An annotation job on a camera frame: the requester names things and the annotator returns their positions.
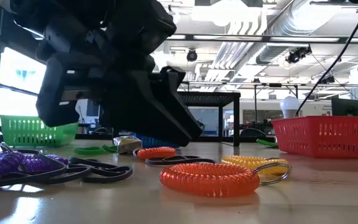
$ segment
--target red plastic basket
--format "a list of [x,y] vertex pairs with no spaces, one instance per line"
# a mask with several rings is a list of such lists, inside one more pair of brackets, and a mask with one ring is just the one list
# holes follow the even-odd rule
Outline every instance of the red plastic basket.
[[306,116],[272,122],[282,151],[318,158],[358,157],[358,117]]

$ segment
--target black robotic arm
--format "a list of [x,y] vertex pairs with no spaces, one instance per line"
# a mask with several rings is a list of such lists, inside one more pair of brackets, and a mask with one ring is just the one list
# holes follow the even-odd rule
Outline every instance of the black robotic arm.
[[77,100],[101,105],[100,123],[187,145],[202,130],[181,102],[179,68],[152,73],[150,56],[176,31],[157,0],[11,0],[17,25],[44,37],[37,100],[48,126],[77,122]]

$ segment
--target green object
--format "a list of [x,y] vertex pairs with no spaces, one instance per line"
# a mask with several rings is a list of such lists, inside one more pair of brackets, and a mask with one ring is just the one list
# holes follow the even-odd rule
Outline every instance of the green object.
[[268,142],[268,141],[261,140],[261,139],[256,139],[256,142],[259,144],[262,144],[264,146],[269,146],[269,147],[278,146],[277,142]]
[[10,146],[64,146],[77,133],[78,123],[50,128],[36,116],[0,117],[4,142]]
[[106,152],[117,152],[117,146],[107,146],[103,145],[102,147],[84,147],[84,148],[76,148],[74,152],[78,155],[100,155]]

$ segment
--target purple coiled keychain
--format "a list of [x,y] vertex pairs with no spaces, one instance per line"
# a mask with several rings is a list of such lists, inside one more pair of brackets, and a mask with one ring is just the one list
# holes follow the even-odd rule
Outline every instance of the purple coiled keychain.
[[[3,152],[0,152],[0,179],[11,172],[24,171],[28,174],[48,172],[56,168],[33,155],[23,155],[20,152],[14,152],[4,142],[1,143]],[[51,159],[55,159],[63,164],[68,164],[68,159],[56,155],[47,155]]]

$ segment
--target black metal table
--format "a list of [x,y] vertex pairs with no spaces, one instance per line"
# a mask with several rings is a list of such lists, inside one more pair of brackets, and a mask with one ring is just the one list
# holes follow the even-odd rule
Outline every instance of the black metal table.
[[[222,92],[197,92],[197,91],[180,91],[178,92],[183,102],[187,106],[207,106],[219,108],[218,119],[218,136],[204,137],[201,136],[195,141],[219,141],[233,142],[233,146],[240,145],[240,93],[222,93]],[[223,107],[233,102],[234,114],[234,135],[223,137]]]

